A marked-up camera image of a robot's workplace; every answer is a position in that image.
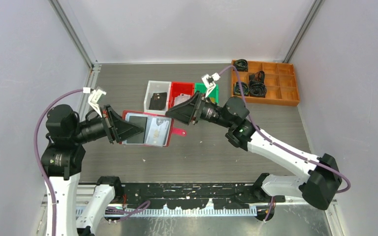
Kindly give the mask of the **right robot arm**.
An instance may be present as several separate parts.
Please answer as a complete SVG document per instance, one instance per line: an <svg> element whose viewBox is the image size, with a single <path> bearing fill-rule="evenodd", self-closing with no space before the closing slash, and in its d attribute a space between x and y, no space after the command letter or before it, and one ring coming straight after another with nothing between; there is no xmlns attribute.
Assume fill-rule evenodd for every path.
<svg viewBox="0 0 378 236"><path fill-rule="evenodd" d="M327 153L317 156L296 149L254 125L247 119L250 112L240 97L233 96L219 106L196 92L165 114L186 125L204 120L227 128L225 137L234 147L266 157L292 173L291 176L262 173L252 187L252 195L260 202L291 196L327 210L345 180L333 156Z"/></svg>

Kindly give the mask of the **red leather card holder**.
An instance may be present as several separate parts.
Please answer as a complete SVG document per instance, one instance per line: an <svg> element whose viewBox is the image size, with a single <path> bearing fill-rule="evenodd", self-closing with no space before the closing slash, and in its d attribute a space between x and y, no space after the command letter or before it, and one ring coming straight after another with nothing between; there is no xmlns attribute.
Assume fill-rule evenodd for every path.
<svg viewBox="0 0 378 236"><path fill-rule="evenodd" d="M125 110L123 118L144 128L141 134L123 141L124 145L167 147L173 135L187 135L186 130L174 126L174 119L164 115Z"/></svg>

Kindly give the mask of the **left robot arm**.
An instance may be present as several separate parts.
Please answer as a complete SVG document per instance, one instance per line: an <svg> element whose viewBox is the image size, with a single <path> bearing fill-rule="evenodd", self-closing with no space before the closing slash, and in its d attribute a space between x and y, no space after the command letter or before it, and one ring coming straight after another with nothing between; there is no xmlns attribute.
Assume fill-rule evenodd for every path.
<svg viewBox="0 0 378 236"><path fill-rule="evenodd" d="M48 236L94 236L108 205L124 196L119 177L102 176L93 196L80 216L76 215L77 189L85 156L83 144L107 138L121 143L143 133L143 127L124 120L110 105L101 114L80 121L77 112L66 104L47 112L46 138L49 141L41 157L47 188Z"/></svg>

